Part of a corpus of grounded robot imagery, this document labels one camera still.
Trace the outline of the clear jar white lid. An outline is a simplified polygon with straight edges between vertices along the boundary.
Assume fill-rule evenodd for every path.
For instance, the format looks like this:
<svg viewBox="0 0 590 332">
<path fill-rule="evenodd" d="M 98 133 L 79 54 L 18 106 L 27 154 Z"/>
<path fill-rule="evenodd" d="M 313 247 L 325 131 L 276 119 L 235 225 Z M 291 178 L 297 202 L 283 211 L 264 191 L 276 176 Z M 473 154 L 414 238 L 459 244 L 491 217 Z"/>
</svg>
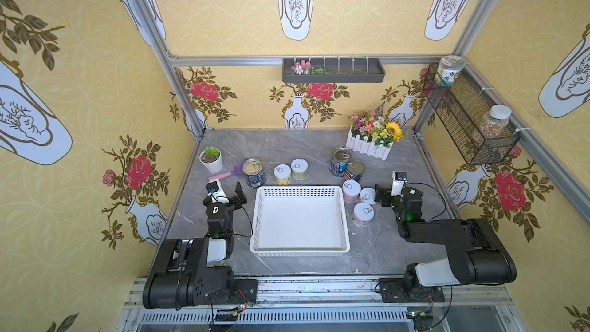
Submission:
<svg viewBox="0 0 590 332">
<path fill-rule="evenodd" d="M 512 109 L 505 105 L 494 105 L 482 117 L 479 132 L 482 139 L 499 138 L 509 123 Z"/>
</svg>

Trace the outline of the flower box white fence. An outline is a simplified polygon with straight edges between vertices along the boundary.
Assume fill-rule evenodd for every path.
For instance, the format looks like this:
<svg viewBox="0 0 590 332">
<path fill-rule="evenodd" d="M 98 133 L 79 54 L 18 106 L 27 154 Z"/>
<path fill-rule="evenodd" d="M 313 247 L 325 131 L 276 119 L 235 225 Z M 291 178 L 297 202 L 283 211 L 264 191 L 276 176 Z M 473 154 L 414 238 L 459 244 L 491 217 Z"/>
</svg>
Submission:
<svg viewBox="0 0 590 332">
<path fill-rule="evenodd" d="M 403 128 L 376 112 L 354 112 L 345 148 L 374 158 L 387 160 L 394 144 L 404 140 Z"/>
</svg>

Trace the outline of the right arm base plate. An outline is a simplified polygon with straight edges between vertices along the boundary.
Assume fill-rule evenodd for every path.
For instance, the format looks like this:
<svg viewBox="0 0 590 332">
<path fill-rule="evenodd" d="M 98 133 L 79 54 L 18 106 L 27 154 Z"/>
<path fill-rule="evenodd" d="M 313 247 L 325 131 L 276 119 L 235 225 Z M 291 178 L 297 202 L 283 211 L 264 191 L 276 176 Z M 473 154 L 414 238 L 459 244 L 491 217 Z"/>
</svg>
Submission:
<svg viewBox="0 0 590 332">
<path fill-rule="evenodd" d="M 402 303 L 444 303 L 445 294 L 440 287 L 408 285 L 401 278 L 381 278 L 373 289 L 386 304 Z"/>
</svg>

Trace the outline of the large blue can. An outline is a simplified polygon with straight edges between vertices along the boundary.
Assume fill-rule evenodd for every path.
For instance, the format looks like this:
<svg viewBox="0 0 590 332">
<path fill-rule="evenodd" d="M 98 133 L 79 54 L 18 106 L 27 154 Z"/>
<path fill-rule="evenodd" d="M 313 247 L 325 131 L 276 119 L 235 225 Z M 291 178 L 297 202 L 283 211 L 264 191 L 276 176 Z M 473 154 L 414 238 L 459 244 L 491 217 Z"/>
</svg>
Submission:
<svg viewBox="0 0 590 332">
<path fill-rule="evenodd" d="M 260 159 L 247 159 L 243 165 L 243 172 L 246 176 L 247 184 L 252 188 L 259 188 L 266 183 L 266 175 Z"/>
<path fill-rule="evenodd" d="M 343 177 L 350 162 L 351 153 L 345 148 L 336 148 L 330 159 L 330 173 L 337 177 Z"/>
</svg>

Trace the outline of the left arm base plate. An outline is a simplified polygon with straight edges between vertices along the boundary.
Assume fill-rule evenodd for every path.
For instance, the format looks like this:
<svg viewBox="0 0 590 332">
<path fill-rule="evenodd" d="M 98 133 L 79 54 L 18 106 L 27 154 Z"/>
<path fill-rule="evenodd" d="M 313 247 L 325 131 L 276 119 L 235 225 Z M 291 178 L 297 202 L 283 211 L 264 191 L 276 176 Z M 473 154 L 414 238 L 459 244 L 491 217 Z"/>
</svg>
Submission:
<svg viewBox="0 0 590 332">
<path fill-rule="evenodd" d="M 229 284 L 229 288 L 219 290 L 211 295 L 213 305 L 255 304 L 258 298 L 258 281 L 253 278 L 238 278 Z"/>
</svg>

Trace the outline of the small pink flowers on shelf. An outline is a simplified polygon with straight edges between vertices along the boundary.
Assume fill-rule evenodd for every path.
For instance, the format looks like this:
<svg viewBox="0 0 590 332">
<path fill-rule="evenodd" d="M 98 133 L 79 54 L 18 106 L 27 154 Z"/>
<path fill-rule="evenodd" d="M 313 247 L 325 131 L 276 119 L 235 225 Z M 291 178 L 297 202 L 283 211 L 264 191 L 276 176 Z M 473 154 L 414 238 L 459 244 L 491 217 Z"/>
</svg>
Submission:
<svg viewBox="0 0 590 332">
<path fill-rule="evenodd" d="M 290 67 L 291 71 L 295 75 L 326 75 L 326 68 L 315 68 L 312 66 L 310 61 L 296 61 L 293 66 Z"/>
</svg>

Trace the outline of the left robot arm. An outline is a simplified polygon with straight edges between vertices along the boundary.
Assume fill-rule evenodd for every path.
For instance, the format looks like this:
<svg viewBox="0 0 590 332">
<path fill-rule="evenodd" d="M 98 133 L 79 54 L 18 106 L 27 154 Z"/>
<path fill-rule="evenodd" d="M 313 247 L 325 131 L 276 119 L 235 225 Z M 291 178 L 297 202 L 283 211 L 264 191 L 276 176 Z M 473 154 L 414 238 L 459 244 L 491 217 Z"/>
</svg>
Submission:
<svg viewBox="0 0 590 332">
<path fill-rule="evenodd" d="M 208 183 L 206 189 L 206 235 L 162 241 L 142 293 L 144 308 L 180 310 L 248 302 L 243 290 L 246 282 L 237 281 L 230 266 L 219 265 L 233 252 L 234 212 L 247 204 L 247 198 L 240 183 L 232 196 L 225 195 L 218 181 Z"/>
</svg>

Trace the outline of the dark red label can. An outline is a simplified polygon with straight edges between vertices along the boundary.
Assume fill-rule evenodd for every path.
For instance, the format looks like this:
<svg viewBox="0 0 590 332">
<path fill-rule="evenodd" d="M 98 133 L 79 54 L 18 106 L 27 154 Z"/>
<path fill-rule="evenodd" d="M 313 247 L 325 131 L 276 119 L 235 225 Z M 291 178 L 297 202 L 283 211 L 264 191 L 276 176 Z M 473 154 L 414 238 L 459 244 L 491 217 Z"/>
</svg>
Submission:
<svg viewBox="0 0 590 332">
<path fill-rule="evenodd" d="M 346 170 L 344 172 L 344 180 L 354 180 L 360 182 L 365 172 L 365 165 L 361 161 L 352 160 L 347 163 Z"/>
</svg>

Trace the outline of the white potted succulent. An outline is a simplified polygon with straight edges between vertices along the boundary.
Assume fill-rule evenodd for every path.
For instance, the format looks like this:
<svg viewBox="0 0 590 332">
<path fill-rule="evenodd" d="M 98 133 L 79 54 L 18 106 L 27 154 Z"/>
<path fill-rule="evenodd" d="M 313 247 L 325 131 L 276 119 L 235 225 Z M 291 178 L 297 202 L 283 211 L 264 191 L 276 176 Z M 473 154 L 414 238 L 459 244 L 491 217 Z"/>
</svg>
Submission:
<svg viewBox="0 0 590 332">
<path fill-rule="evenodd" d="M 220 149 L 215 146 L 204 149 L 199 156 L 199 161 L 212 174 L 223 170 L 222 154 Z"/>
</svg>

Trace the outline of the pink purple toy shovel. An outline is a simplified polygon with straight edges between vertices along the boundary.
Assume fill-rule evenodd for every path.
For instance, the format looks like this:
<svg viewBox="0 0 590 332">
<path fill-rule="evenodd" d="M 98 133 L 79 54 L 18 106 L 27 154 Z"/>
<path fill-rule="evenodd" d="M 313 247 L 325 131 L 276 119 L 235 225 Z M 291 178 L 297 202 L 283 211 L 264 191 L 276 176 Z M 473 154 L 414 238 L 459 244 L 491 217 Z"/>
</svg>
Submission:
<svg viewBox="0 0 590 332">
<path fill-rule="evenodd" d="M 244 164 L 246 162 L 246 159 L 238 162 L 233 169 L 230 172 L 225 172 L 225 173 L 221 173 L 219 175 L 215 175 L 209 178 L 210 182 L 216 181 L 216 180 L 223 180 L 225 178 L 229 178 L 230 176 L 239 176 L 239 175 L 243 175 L 244 174 Z"/>
</svg>

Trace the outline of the small orange can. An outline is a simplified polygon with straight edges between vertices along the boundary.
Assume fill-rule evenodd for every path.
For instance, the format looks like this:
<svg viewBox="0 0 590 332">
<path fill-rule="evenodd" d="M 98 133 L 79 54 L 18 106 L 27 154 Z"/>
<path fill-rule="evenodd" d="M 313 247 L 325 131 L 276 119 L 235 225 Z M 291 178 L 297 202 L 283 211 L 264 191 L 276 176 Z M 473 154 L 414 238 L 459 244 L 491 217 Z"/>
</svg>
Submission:
<svg viewBox="0 0 590 332">
<path fill-rule="evenodd" d="M 353 209 L 354 223 L 358 227 L 366 227 L 374 218 L 375 211 L 367 203 L 361 202 L 355 205 Z"/>
</svg>

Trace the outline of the grey wall shelf tray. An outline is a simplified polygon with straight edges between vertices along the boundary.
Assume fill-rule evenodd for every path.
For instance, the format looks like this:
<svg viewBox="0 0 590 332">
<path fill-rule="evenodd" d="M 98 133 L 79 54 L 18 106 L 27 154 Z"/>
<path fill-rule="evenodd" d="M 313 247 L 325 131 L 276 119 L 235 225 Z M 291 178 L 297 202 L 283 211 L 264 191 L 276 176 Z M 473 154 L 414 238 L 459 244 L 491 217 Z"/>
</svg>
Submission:
<svg viewBox="0 0 590 332">
<path fill-rule="evenodd" d="M 315 68 L 326 68 L 326 75 L 295 75 L 290 67 L 296 61 L 310 61 Z M 289 84 L 382 83 L 386 71 L 379 58 L 366 56 L 282 58 L 282 81 Z"/>
</svg>

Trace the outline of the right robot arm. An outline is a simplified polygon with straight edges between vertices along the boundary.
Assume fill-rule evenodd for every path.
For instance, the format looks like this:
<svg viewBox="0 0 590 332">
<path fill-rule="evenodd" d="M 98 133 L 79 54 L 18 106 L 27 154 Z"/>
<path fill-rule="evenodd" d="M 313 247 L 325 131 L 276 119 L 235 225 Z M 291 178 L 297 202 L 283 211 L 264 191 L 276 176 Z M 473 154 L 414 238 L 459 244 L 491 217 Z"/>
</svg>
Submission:
<svg viewBox="0 0 590 332">
<path fill-rule="evenodd" d="M 423 193 L 408 185 L 393 190 L 375 186 L 376 202 L 389 205 L 395 215 L 399 235 L 414 244 L 445 247 L 445 258 L 410 264 L 402 278 L 381 278 L 376 293 L 385 303 L 445 301 L 444 287 L 463 285 L 496 286 L 516 280 L 517 269 L 493 226 L 483 218 L 422 218 Z"/>
</svg>

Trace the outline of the white plastic basket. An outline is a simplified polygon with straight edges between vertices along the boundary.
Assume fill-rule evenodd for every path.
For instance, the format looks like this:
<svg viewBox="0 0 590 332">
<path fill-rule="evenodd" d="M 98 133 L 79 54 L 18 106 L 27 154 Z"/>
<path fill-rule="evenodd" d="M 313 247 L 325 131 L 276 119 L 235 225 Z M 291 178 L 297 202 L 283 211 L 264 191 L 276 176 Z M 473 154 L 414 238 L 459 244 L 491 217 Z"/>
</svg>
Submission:
<svg viewBox="0 0 590 332">
<path fill-rule="evenodd" d="M 335 257 L 350 251 L 342 188 L 263 186 L 254 203 L 250 252 L 258 257 Z"/>
</svg>

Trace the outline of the small green can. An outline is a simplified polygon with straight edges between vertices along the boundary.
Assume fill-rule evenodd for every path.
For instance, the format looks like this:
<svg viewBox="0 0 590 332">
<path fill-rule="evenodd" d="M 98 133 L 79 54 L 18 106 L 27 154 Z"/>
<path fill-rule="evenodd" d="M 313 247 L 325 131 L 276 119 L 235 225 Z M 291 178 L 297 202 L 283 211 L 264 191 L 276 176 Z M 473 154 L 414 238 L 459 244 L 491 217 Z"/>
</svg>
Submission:
<svg viewBox="0 0 590 332">
<path fill-rule="evenodd" d="M 294 180 L 303 181 L 307 178 L 309 164 L 305 159 L 297 158 L 290 164 L 291 175 Z"/>
</svg>

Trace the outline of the small yellow can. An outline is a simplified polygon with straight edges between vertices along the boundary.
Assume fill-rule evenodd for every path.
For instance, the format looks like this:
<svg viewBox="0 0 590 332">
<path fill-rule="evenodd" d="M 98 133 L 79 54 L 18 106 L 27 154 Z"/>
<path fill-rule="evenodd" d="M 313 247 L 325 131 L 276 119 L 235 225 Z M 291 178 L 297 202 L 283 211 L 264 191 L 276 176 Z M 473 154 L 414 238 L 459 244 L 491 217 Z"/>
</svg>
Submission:
<svg viewBox="0 0 590 332">
<path fill-rule="evenodd" d="M 278 164 L 273 170 L 276 184 L 287 186 L 291 183 L 291 168 L 287 164 Z"/>
</svg>

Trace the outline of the small white lid can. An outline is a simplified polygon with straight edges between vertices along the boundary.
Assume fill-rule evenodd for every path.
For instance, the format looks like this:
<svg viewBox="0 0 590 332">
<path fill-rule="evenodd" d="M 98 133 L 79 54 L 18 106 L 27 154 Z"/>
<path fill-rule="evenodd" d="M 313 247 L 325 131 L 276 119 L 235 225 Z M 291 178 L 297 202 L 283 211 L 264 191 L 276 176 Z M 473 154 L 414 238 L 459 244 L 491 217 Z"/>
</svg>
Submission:
<svg viewBox="0 0 590 332">
<path fill-rule="evenodd" d="M 359 195 L 359 200 L 368 205 L 376 204 L 376 190 L 374 188 L 362 188 Z"/>
</svg>

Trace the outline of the small pink can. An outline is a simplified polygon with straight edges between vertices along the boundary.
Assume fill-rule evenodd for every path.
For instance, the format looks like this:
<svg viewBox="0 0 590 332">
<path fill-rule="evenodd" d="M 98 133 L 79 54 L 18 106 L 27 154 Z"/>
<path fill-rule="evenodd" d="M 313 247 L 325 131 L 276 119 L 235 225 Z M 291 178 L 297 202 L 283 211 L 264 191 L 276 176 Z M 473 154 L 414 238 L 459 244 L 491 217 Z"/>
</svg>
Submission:
<svg viewBox="0 0 590 332">
<path fill-rule="evenodd" d="M 362 187 L 358 181 L 346 180 L 342 184 L 343 198 L 346 203 L 357 203 L 359 201 Z"/>
</svg>

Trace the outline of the jar with green label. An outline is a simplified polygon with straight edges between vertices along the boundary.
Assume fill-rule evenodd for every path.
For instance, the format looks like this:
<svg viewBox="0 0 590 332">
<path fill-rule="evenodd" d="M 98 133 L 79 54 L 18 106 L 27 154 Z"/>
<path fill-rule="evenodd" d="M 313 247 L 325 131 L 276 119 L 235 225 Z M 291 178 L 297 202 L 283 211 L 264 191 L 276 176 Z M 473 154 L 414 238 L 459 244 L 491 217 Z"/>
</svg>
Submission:
<svg viewBox="0 0 590 332">
<path fill-rule="evenodd" d="M 465 67 L 465 59 L 458 55 L 447 55 L 441 58 L 434 82 L 440 86 L 452 86 Z"/>
</svg>

